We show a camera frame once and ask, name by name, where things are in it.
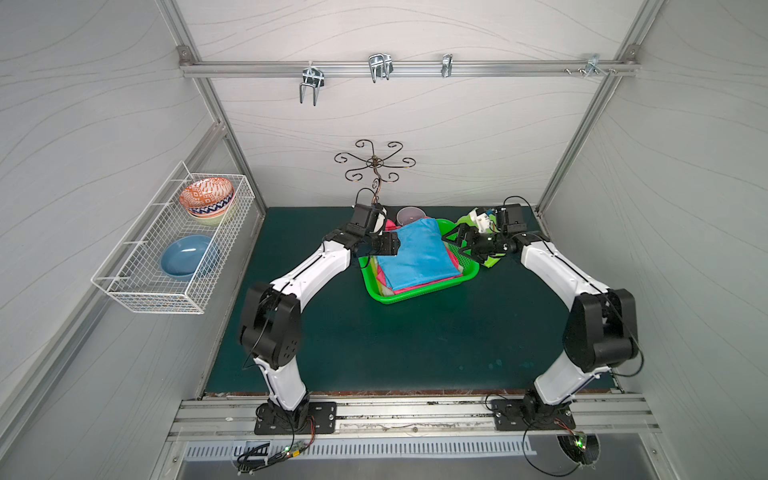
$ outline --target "blue and white patterned bowl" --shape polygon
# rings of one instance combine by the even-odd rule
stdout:
[[[203,207],[187,208],[187,211],[193,214],[195,217],[211,217],[218,214],[222,210],[225,210],[234,197],[234,193],[230,193],[223,200],[217,201],[215,204],[205,205]]]

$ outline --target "dark green tabletop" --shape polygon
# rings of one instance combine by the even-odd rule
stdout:
[[[392,217],[397,212],[390,207]],[[468,207],[423,207],[456,220]],[[529,228],[536,225],[526,210]],[[207,393],[265,392],[258,369],[243,370],[237,343],[243,295],[305,260],[322,238],[349,221],[348,207],[270,208],[221,343]],[[500,390],[528,388],[562,351],[568,309],[517,258],[481,267],[468,282],[392,305],[366,292],[353,262],[302,313],[297,355],[313,392]],[[590,384],[610,388],[609,376]]]

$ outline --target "bowl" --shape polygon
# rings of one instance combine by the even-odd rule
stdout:
[[[200,208],[217,204],[232,195],[232,182],[222,177],[209,177],[187,186],[179,195],[184,208]]]
[[[197,266],[200,265],[210,242],[211,238],[208,235],[189,235],[176,240],[165,248],[160,257],[160,268],[163,273],[173,279],[192,280],[192,276],[197,270]],[[198,277],[210,273],[219,261],[219,247],[214,243],[210,245],[210,248],[211,253],[208,257],[210,261],[200,265],[200,270],[197,272]]]
[[[199,223],[200,225],[204,225],[206,227],[218,227],[220,223],[227,223],[234,217],[235,212],[237,211],[237,203],[236,202],[230,202],[229,205],[227,205],[225,208],[219,210],[216,214],[210,215],[208,217],[199,217],[197,215],[192,214],[189,210],[187,210],[187,213],[190,217],[195,219],[195,222]]]
[[[397,224],[399,226],[408,225],[422,218],[426,218],[427,214],[424,210],[418,207],[403,207],[397,213]]]
[[[232,203],[233,197],[234,194],[230,193],[226,198],[215,204],[205,205],[203,207],[188,207],[187,211],[195,217],[212,217],[213,215],[217,215],[219,212],[226,210],[227,207],[230,206],[230,203]]]

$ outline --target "white wire basket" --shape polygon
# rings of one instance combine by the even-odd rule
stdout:
[[[189,184],[208,177],[228,179],[235,192],[217,227],[198,223],[178,200]],[[253,199],[245,176],[193,174],[182,162],[91,281],[131,312],[204,313]],[[166,247],[194,234],[211,237],[211,242],[192,278],[178,280],[166,275],[160,267]]]

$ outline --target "green plastic basket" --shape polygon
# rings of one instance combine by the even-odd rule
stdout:
[[[436,220],[437,220],[438,226],[440,227],[440,233],[443,235],[445,235],[446,232],[451,231],[451,229],[456,226],[456,224],[451,222],[450,220],[445,220],[443,218],[438,218]],[[373,270],[373,265],[369,264],[367,267],[362,268],[366,264],[366,262],[368,262],[368,259],[367,258],[359,259],[361,271],[362,271],[362,278],[366,281],[366,290],[368,290],[368,294],[374,300],[377,300],[381,303],[390,304],[390,303],[402,302],[403,300],[413,298],[414,296],[424,295],[425,293],[443,290],[445,288],[459,285],[461,282],[466,282],[467,280],[472,280],[473,278],[475,278],[475,275],[477,275],[478,272],[480,271],[480,264],[475,262],[474,260],[470,260],[469,258],[464,257],[463,255],[459,255],[458,248],[454,247],[453,245],[448,245],[448,248],[451,249],[454,255],[456,255],[458,264],[464,267],[464,271],[462,272],[462,275],[460,277],[446,280],[445,282],[435,283],[433,285],[423,286],[421,288],[409,290],[407,292],[398,293],[397,295],[393,295],[393,296],[383,296],[381,293],[379,293],[379,286],[376,283],[376,272]]]

